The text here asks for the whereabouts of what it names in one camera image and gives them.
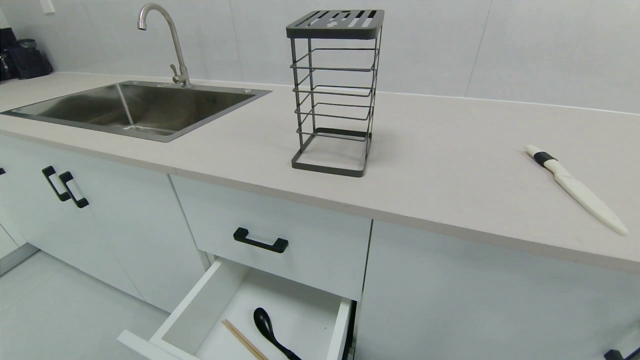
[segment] sink basin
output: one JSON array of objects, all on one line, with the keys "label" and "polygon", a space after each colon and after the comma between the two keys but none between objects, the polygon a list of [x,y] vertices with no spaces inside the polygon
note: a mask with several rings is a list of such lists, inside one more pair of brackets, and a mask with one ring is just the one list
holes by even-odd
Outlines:
[{"label": "sink basin", "polygon": [[126,81],[2,114],[169,142],[234,111],[267,90]]}]

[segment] chopsticks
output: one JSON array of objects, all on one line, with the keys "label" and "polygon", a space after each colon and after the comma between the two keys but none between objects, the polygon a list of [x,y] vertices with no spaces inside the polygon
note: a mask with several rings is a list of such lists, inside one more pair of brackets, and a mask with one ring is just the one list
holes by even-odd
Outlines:
[{"label": "chopsticks", "polygon": [[251,341],[249,341],[249,339],[247,339],[243,335],[242,332],[240,332],[240,330],[236,329],[234,324],[232,324],[229,320],[222,320],[222,324],[227,327],[227,329],[229,329],[229,331],[236,337],[236,339],[238,339],[244,345],[244,347],[246,347],[247,350],[249,350],[253,354],[253,356],[256,357],[256,359],[269,360],[262,352],[260,352],[260,350],[258,350],[257,347],[255,347],[254,344],[251,343]]}]

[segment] knife handle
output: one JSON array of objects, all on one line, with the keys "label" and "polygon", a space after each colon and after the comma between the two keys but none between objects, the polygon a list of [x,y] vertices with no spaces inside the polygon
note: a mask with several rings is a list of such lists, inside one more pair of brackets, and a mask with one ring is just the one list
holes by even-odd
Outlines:
[{"label": "knife handle", "polygon": [[549,171],[554,173],[555,176],[568,176],[573,177],[569,174],[560,163],[553,156],[547,154],[546,152],[540,150],[539,148],[533,145],[525,146],[525,150],[527,154],[529,154],[533,160],[535,160],[540,166],[547,168]]}]

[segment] kitchen counter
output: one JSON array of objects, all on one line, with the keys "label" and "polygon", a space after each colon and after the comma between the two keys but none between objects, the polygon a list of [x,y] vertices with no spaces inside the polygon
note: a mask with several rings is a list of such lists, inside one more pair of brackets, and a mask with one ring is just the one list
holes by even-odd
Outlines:
[{"label": "kitchen counter", "polygon": [[[125,80],[54,73],[0,85],[0,111]],[[516,102],[378,93],[367,172],[291,168],[291,86],[194,81],[270,94],[160,143],[0,115],[0,134],[322,208],[640,273],[640,115]],[[592,217],[524,146],[557,157],[622,219]]]}]

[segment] metal rack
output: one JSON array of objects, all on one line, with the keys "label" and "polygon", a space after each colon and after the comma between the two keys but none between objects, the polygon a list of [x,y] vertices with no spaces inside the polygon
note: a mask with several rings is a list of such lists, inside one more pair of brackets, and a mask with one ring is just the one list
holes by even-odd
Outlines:
[{"label": "metal rack", "polygon": [[[293,69],[293,92],[296,98],[294,113],[298,118],[296,132],[300,141],[300,149],[291,160],[293,168],[352,177],[364,175],[372,142],[383,19],[384,11],[382,10],[318,10],[306,14],[287,26],[287,37],[291,39],[291,69]],[[307,52],[300,58],[296,55],[296,39],[307,40]],[[367,47],[313,47],[312,39],[370,40],[374,44]],[[346,58],[347,52],[369,53],[371,65],[361,67],[314,66],[314,55],[327,52],[331,52],[333,59]],[[302,79],[298,73],[300,70],[303,71],[304,78]],[[314,72],[324,71],[371,73],[371,82],[370,85],[367,83],[367,86],[314,82]],[[324,95],[341,99],[368,99],[369,103],[355,104],[349,100],[341,102],[318,101],[318,97]],[[305,131],[303,126],[309,118],[311,118],[311,130]],[[366,130],[320,127],[318,126],[319,118],[366,123]],[[340,168],[300,161],[305,150],[316,138],[333,138],[362,143],[364,147],[362,167],[356,169]]]}]

